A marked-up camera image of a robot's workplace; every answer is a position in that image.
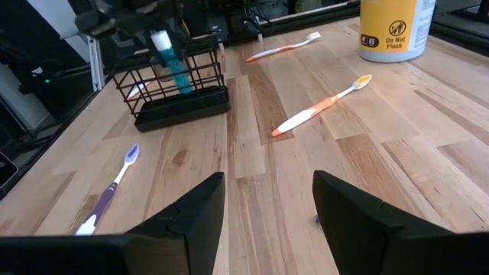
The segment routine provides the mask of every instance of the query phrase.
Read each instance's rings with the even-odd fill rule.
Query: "container label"
[[[418,0],[362,0],[362,50],[375,53],[406,53],[410,50],[410,41],[416,39],[412,38],[412,32],[417,3]]]

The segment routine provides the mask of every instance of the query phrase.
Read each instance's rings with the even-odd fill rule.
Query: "yellow container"
[[[382,63],[423,54],[436,0],[362,0],[360,56]]]

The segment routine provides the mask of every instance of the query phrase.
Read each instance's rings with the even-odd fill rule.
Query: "wood grain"
[[[139,133],[109,82],[0,202],[0,235],[72,235],[134,143],[140,157],[96,234],[126,231],[224,171],[215,274],[338,273],[313,221],[314,170],[450,230],[486,231],[489,58],[431,37],[416,60],[369,63],[358,56],[358,24],[352,18],[226,48],[219,60],[230,112],[170,128]],[[314,31],[321,40],[245,62]],[[369,73],[365,89],[270,136]]]

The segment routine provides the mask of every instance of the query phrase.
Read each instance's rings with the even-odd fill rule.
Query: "purple toothbrush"
[[[134,163],[139,155],[139,144],[135,144],[129,152],[124,157],[124,166],[121,169],[121,172],[117,175],[114,182],[108,186],[108,188],[102,193],[99,201],[90,212],[86,220],[80,225],[78,230],[76,231],[76,235],[91,235],[95,231],[97,224],[100,222],[100,218],[102,214],[107,209],[107,206],[114,198],[115,190],[117,186],[122,180],[125,171]]]

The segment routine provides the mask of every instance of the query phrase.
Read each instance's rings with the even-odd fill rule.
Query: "black wire toothbrush holder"
[[[229,110],[228,89],[218,61],[215,35],[190,40],[183,50],[179,73],[160,65],[152,52],[145,51],[124,59],[112,75],[124,102],[135,117],[140,131],[206,118]],[[176,75],[183,74],[189,86],[178,87]],[[180,90],[191,88],[183,94]]]

